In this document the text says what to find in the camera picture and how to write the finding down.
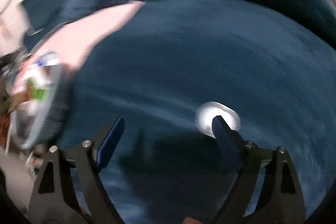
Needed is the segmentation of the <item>person's right hand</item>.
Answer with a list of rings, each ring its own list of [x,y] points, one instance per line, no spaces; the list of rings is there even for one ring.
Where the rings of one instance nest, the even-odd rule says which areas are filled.
[[[198,221],[197,219],[193,219],[193,218],[190,218],[190,217],[185,217],[182,224],[202,224],[202,223],[200,221]]]

